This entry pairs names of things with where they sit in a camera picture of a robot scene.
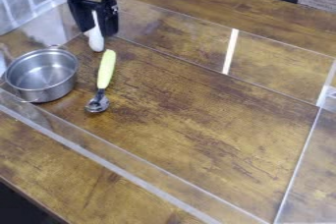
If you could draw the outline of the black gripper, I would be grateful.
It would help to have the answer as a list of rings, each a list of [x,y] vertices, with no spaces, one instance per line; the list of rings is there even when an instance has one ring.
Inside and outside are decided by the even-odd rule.
[[[66,0],[69,11],[78,26],[85,32],[94,27],[92,11],[96,4],[89,0]],[[97,9],[98,26],[102,37],[113,36],[118,32],[118,6],[116,0],[104,0]]]

